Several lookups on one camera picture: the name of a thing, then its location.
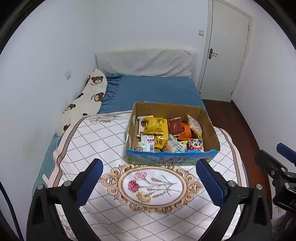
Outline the orange panda snack packet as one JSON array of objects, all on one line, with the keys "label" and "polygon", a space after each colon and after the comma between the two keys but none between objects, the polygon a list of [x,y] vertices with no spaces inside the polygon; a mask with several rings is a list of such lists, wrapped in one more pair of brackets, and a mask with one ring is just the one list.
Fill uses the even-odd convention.
[{"label": "orange panda snack packet", "polygon": [[198,151],[198,152],[204,151],[203,140],[201,138],[188,140],[187,147],[188,147],[187,148],[188,151]]}]

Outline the orange snack bag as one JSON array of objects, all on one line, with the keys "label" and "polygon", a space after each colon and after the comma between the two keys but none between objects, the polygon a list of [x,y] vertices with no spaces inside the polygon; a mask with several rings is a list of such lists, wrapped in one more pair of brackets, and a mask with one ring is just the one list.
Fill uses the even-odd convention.
[{"label": "orange snack bag", "polygon": [[177,137],[178,140],[190,140],[193,138],[191,129],[187,123],[182,123],[183,133]]}]

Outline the clear yellow pastry bag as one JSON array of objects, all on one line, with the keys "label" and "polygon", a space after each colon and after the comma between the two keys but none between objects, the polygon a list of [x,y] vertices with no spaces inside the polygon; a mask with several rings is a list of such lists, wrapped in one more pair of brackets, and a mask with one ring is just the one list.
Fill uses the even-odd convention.
[{"label": "clear yellow pastry bag", "polygon": [[187,114],[188,125],[197,138],[202,138],[202,128],[197,120]]}]

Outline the brown sauce packet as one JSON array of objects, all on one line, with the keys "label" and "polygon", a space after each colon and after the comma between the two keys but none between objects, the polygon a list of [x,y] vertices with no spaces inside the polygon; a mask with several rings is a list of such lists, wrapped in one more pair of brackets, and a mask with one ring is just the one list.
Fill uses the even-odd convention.
[{"label": "brown sauce packet", "polygon": [[167,120],[167,122],[168,122],[169,133],[173,137],[180,136],[183,133],[181,117],[169,119]]}]

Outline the yellow black biscuit pack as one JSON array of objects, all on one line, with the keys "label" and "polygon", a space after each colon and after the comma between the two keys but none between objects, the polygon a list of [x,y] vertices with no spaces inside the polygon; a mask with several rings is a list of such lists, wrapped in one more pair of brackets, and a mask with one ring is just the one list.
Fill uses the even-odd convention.
[{"label": "yellow black biscuit pack", "polygon": [[163,133],[162,135],[154,135],[154,147],[162,149],[168,140],[168,134]]}]

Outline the red white spicy strip packet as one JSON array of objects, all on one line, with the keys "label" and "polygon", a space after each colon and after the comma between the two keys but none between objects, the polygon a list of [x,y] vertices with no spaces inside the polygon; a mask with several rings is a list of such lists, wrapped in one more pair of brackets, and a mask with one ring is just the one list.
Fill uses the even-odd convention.
[{"label": "red white spicy strip packet", "polygon": [[154,135],[141,134],[141,150],[143,152],[154,152]]}]

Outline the yellow snack bag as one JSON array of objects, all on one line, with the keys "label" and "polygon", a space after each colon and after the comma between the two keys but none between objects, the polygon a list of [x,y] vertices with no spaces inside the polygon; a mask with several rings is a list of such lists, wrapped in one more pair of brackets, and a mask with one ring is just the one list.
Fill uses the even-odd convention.
[{"label": "yellow snack bag", "polygon": [[144,131],[146,135],[162,135],[168,132],[168,124],[165,118],[145,117]]}]

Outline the cranberry oat cookie packet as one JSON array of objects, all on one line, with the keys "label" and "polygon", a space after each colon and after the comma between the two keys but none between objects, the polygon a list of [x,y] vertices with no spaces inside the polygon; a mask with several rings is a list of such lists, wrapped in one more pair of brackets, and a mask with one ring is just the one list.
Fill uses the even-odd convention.
[{"label": "cranberry oat cookie packet", "polygon": [[166,141],[162,150],[168,153],[183,153],[187,150],[187,146],[181,142],[178,142],[175,137],[169,134],[168,140]]}]

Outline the cardboard milk box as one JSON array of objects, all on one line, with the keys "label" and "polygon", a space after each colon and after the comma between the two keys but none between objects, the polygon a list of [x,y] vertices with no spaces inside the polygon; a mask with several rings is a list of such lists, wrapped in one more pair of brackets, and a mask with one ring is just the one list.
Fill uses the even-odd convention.
[{"label": "cardboard milk box", "polygon": [[130,164],[192,166],[220,152],[208,113],[199,106],[135,102],[126,133]]}]

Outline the bear print long pillow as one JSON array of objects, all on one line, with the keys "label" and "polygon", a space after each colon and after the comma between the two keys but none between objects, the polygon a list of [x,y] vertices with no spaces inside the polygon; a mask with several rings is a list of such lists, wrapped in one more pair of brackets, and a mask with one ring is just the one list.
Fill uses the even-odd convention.
[{"label": "bear print long pillow", "polygon": [[106,93],[107,84],[105,74],[99,69],[94,69],[88,75],[82,92],[63,111],[56,129],[57,136],[61,136],[74,121],[78,121],[82,116],[98,113]]}]

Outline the blue bed sheet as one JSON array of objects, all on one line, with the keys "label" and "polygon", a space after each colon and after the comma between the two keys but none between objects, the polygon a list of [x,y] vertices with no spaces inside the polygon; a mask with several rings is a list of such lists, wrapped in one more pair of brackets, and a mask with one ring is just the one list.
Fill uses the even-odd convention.
[{"label": "blue bed sheet", "polygon": [[89,120],[82,124],[67,147],[61,161],[64,178],[83,171],[93,158],[111,155],[112,160],[124,157],[125,128],[135,102],[160,102],[204,107],[190,78],[109,75],[106,93],[99,113],[107,122]]}]

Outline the white door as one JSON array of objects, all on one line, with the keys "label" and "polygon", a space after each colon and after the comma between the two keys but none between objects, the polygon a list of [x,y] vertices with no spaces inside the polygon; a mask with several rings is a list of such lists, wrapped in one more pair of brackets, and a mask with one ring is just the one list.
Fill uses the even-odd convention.
[{"label": "white door", "polygon": [[[210,1],[207,59],[199,87],[203,99],[230,102],[246,62],[252,17],[226,1]],[[217,57],[209,59],[213,49]]]}]

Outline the grey dotted pillow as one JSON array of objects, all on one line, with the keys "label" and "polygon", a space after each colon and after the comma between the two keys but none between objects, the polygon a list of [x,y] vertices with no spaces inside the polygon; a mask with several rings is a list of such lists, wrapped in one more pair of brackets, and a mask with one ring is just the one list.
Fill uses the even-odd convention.
[{"label": "grey dotted pillow", "polygon": [[96,53],[105,74],[146,77],[192,77],[194,55],[186,50],[139,49]]}]

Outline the wall socket left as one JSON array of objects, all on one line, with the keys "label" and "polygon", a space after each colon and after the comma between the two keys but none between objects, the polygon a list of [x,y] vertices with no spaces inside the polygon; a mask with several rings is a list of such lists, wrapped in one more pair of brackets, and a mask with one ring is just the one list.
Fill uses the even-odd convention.
[{"label": "wall socket left", "polygon": [[68,79],[70,79],[71,78],[71,70],[68,70],[67,72],[66,72],[66,79],[68,80]]}]

